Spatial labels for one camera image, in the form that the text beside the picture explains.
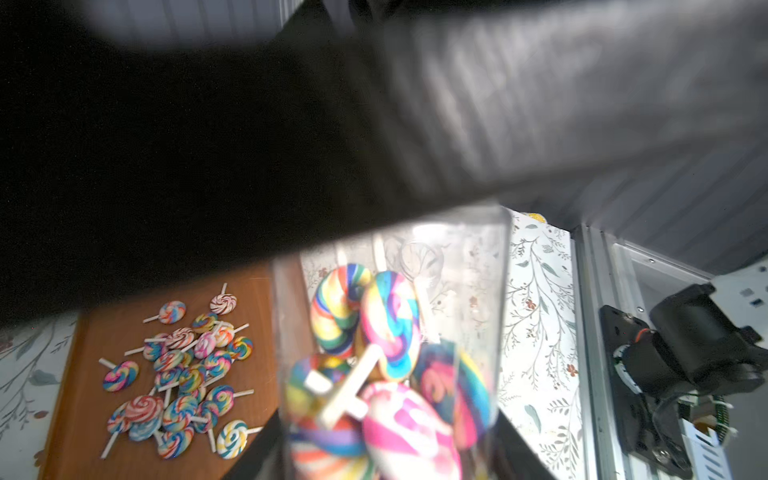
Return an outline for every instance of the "rainbow lollipop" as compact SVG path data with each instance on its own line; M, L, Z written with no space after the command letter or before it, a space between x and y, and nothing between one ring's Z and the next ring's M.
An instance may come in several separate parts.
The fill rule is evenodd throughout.
M371 279L370 270L350 263L329 273L317 287L310 322L317 343L327 353L341 358L352 355L359 302Z
M472 358L459 350L458 373L455 358L453 342L422 345L411 387L422 394L444 422L453 425L456 446L467 449L491 426L491 405L488 389Z
M227 345L227 351L232 356L232 360L245 360L253 351L253 342L246 336L238 336Z
M178 432L165 432L157 440L157 454L165 460L176 458L190 446L194 430L186 427Z
M107 390L108 392L117 392L118 390L124 389L133 383L136 376L139 374L139 365L130 360L122 362L120 365L115 365L106 359L99 359L98 362L111 369L111 371L104 376L104 381L101 383L104 390Z
M355 350L361 356L369 343L384 350L371 379L401 382L408 378L419 357L419 307L411 283L390 270L376 278L362 295L360 328Z

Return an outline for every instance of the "clear plastic container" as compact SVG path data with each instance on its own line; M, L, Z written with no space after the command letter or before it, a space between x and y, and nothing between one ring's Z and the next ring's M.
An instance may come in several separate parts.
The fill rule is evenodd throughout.
M510 226L510 215L502 207L461 207L273 261L273 330L286 478L378 478L379 473L389 480L488 477L492 436L487 432L498 413L496 387ZM391 273L376 276L379 268L384 269L385 258L386 269L404 280ZM353 298L353 306L360 298L362 313L354 328L354 318L350 320L354 314L341 320L331 316L335 325L342 326L341 333L323 342L338 352L343 346L337 348L329 341L341 338L345 343L347 335L353 335L353 344L346 350L349 358L315 355L310 365L308 357L323 352L312 321L319 322L317 312L333 310L328 305L337 305L344 291L341 285L346 283L333 283L329 278L321 288L323 301L313 305L313 300L323 279L348 263L371 271L368 278L362 267L343 270L357 273L357 281L365 284L358 290L352 288L351 294L348 290L347 295ZM384 281L395 278L399 280ZM399 286L389 292L392 285ZM411 286L415 298L409 297ZM383 291L399 301L384 302L391 307L391 317L379 316L382 304L376 299L384 296ZM409 314L416 320L409 322ZM412 330L410 343L404 333L409 325L418 327L418 334ZM377 336L381 328L387 333ZM353 388L357 399L347 392L343 395L339 387L358 376L349 372L349 365L367 352L367 345L381 338L397 347L385 345L385 357L376 362L366 385ZM415 355L414 342L418 343ZM361 360L357 368L366 362ZM335 382L331 392L327 392L331 382L326 390L308 386L310 367L325 382ZM410 372L399 382L403 386L382 382L402 372ZM395 393L382 393L386 390ZM332 403L346 409L335 426L324 424L328 413L324 410L332 409ZM350 413L352 403L363 408L362 414L356 413L362 421Z

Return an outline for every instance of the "pink lollipop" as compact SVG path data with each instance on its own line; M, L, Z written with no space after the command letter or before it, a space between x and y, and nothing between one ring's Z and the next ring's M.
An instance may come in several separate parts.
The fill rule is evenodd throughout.
M165 346L169 350L181 350L194 340L194 332L188 326L174 330L166 339Z
M109 438L109 442L107 442L107 447L101 453L102 460L107 458L107 455L112 449L112 445L114 444L114 441L118 435L123 432L127 432L131 427L131 422L125 418L125 407L127 406L128 402L119 406L118 409L114 411L112 416L109 417L109 420L107 420L107 432L111 433L112 436Z
M399 383L375 382L362 399L369 404L362 436L383 476L461 479L453 431L418 393Z
M210 299L209 307L211 312L216 313L217 315L225 315L234 310L235 306L237 306L237 297L229 293L224 293L226 291L227 284L225 283L221 287L221 294Z
M128 360L122 362L120 365L115 365L106 359L99 359L98 362L111 369L111 371L104 376L104 381L101 386L108 392L117 392L134 382L136 376L139 374L139 365L136 362Z

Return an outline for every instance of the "white lollipop stick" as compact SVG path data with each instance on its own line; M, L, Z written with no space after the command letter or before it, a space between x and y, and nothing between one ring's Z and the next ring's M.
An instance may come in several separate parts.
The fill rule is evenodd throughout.
M210 442L210 450L216 453L216 439L214 438L213 429L208 429L208 442Z
M342 246L341 243L335 242L333 247L336 249L336 265L345 266L347 261L346 253L344 253L344 246Z
M107 360L107 359L99 359L99 360L98 360L98 362L99 362L101 365L103 365L103 366L107 367L107 368L108 368L108 369L110 369L110 370L114 369L114 367L116 367L116 366L117 366L117 365L115 365L114 363L110 362L110 361L109 361L109 360Z
M200 342L200 340L195 340L194 342L190 343L189 345L185 346L183 349L181 349L181 352L184 353L193 346L197 345L197 342Z
M383 356L384 350L375 343L370 343L366 347L366 351L357 359L357 363L352 367L352 371L349 372L349 375L341 382L339 388L330 396L326 406L317 414L316 421L318 425L326 430L336 426L336 423L347 410L347 406L351 403L352 398L357 396L360 387L365 383L368 375L371 374L376 367L376 363Z
M236 329L232 330L232 334L234 335L235 333L237 333L237 332L241 331L242 329L247 328L249 326L250 326L250 323L246 323L243 326L238 326Z
M232 398L236 399L239 396L245 396L245 395L253 395L253 389L251 390L243 390L242 392L237 392L232 394Z
M310 370L309 375L304 380L304 386L317 396L326 396L333 390L333 382L317 370ZM355 420L362 421L368 414L368 404L357 397L353 397L349 405L346 406L346 412Z
M112 445L114 444L114 441L118 439L118 435L120 435L118 432L115 432L112 434L112 436L109 438L109 442L107 442L107 447L104 449L104 451L101 453L101 459L104 460L107 458L107 455L109 455L109 451L112 450Z
M435 316L432 315L432 305L429 303L429 294L427 293L425 283L426 281L423 278L413 279L416 300L419 302L419 311L421 313L419 326L421 326L422 333L427 342L440 343L440 334L437 331Z
M384 252L384 239L382 234L373 234L373 263L376 269L381 273L386 271L386 253Z
M123 355L129 356L129 355L133 355L135 353L142 353L143 351L144 351L144 347L141 347L141 348L137 348L137 349L126 350L125 353L123 353Z

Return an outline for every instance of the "toy lollipop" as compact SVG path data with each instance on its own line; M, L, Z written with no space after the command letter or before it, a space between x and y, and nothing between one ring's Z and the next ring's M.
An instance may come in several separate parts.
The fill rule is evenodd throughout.
M237 306L237 297L230 293L224 293L226 291L227 284L225 283L221 287L221 294L210 299L209 307L211 312L216 313L217 315L225 315L234 310L235 306Z
M419 361L411 377L411 387L422 394L440 418L453 425L453 438L459 449L477 443L492 424L488 389L475 362L458 351L453 342L422 345Z
M233 420L227 423L216 439L216 451L221 458L230 459L237 457L248 443L248 435L261 432L263 427L248 429L242 420Z
M232 357L223 350L217 350L203 361L203 365L212 377L226 375L232 367Z
M166 370L170 370L175 366L178 366L183 359L184 354L181 351L170 350L154 361L154 371L165 372Z
M190 422L205 423L208 420L195 415L197 400L191 396L181 396L175 399L163 413L163 428L166 432L180 432Z
M165 432L157 440L157 454L165 460L176 458L190 446L193 436L192 427L186 427L178 432Z
M165 323L166 325L170 325L172 323L176 323L179 320L181 320L181 317L183 317L186 312L187 312L187 306L184 305L184 302L180 302L179 300L174 300L172 302L168 302L165 305L163 305L160 308L160 312L157 315L146 318L142 320L142 322L147 323L147 322L151 322L152 320L158 319L160 320L160 323Z
M168 351L168 348L165 346L165 339L167 337L167 333L158 333L154 338L144 339L144 346L138 349L128 350L125 352L125 355L128 356L135 353L143 353L145 359L154 362L160 355Z
M219 316L216 313L208 312L203 313L202 315L198 316L195 320L192 321L192 331L195 333L205 333L210 332L216 321L218 321Z
M136 376L139 374L139 365L136 362L128 360L122 362L120 365L115 365L106 359L99 359L98 362L111 369L111 371L104 376L104 381L101 386L108 392L117 392L134 382Z
M196 359L204 359L216 348L216 336L213 332L205 332L195 340L192 352Z
M216 403L219 407L219 416L226 415L232 407L235 405L235 398L244 395L253 394L253 390L243 390L242 392L235 392L235 390L229 385L221 385L214 387L208 392L206 400Z
M305 480L378 480L379 471L366 453L359 457L332 455L312 442L291 436L293 466Z
M317 287L310 322L317 343L331 355L352 355L362 292L372 279L371 271L357 263L342 265Z
M187 326L174 330L166 339L165 346L169 350L181 350L194 341L194 333Z
M101 453L102 460L107 458L107 455L109 454L109 451L112 450L112 445L114 444L114 441L117 439L118 435L123 432L127 432L131 427L131 422L125 418L125 407L127 405L128 402L119 406L118 409L114 411L112 416L109 417L109 420L107 420L107 432L111 433L112 436L109 438L109 442L107 442L106 448L104 448L104 451Z
M207 419L206 423L194 423L192 427L197 433L207 433L210 450L216 453L216 439L214 438L214 427L219 421L219 407L215 402L202 402L197 407L197 416Z
M232 360L245 360L253 351L253 342L246 336L238 336L227 345Z
M362 399L369 404L363 438L383 476L461 479L453 431L418 393L400 383L376 382Z

